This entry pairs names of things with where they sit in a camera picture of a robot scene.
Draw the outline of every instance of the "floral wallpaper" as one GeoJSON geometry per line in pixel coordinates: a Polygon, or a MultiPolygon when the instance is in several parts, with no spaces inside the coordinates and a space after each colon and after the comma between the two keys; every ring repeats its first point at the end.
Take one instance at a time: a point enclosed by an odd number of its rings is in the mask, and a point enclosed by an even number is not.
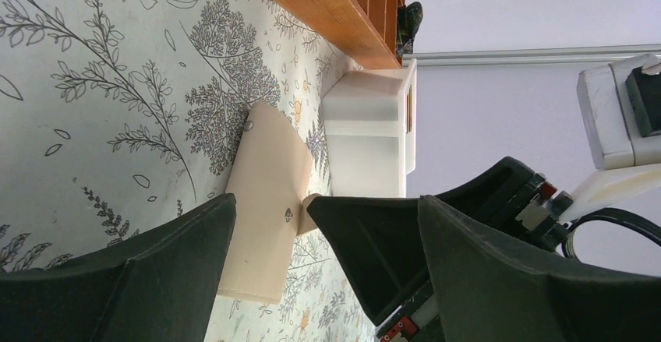
{"type": "MultiPolygon", "coordinates": [[[[359,68],[271,0],[0,0],[0,272],[50,268],[224,191],[255,102],[330,192],[320,97],[359,68]]],[[[216,297],[210,342],[369,341],[325,238],[296,240],[280,305],[216,297]]]]}

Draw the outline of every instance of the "wall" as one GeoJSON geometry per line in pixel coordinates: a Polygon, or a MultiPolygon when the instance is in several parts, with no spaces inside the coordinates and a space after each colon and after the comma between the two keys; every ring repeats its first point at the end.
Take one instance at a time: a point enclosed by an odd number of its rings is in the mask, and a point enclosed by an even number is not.
{"type": "Polygon", "coordinates": [[[425,18],[415,52],[661,43],[661,0],[407,0],[425,18]]]}
{"type": "MultiPolygon", "coordinates": [[[[416,169],[408,195],[459,186],[505,156],[571,192],[594,171],[576,98],[578,73],[590,65],[428,67],[418,78],[416,169]]],[[[621,206],[661,224],[661,189],[621,206]]],[[[661,275],[661,249],[608,224],[579,228],[587,263],[661,275]]]]}

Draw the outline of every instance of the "black cable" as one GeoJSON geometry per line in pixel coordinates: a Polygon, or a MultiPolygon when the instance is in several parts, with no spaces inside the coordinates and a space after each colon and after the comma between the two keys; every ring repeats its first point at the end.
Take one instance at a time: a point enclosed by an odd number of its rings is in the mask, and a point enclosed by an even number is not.
{"type": "Polygon", "coordinates": [[[574,250],[574,231],[590,221],[605,221],[625,227],[661,246],[661,227],[635,213],[618,208],[603,208],[576,220],[569,228],[567,240],[562,242],[562,253],[566,258],[578,260],[574,250]]]}

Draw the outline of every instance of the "wooden cabinet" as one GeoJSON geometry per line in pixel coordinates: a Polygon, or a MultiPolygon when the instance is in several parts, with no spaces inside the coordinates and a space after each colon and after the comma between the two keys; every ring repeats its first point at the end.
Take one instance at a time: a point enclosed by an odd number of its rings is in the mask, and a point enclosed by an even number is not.
{"type": "Polygon", "coordinates": [[[367,69],[401,67],[397,9],[405,0],[274,0],[367,69]]]}

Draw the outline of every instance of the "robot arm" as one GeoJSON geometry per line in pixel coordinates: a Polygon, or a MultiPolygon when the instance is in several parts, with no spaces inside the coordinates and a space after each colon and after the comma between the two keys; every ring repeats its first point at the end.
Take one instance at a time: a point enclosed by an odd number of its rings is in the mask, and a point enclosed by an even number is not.
{"type": "Polygon", "coordinates": [[[574,203],[560,215],[561,223],[661,187],[661,133],[653,130],[661,115],[661,90],[650,93],[645,91],[648,86],[636,86],[630,78],[636,69],[656,86],[661,83],[659,60],[651,54],[590,69],[579,77],[578,102],[597,171],[571,193],[574,203]]]}

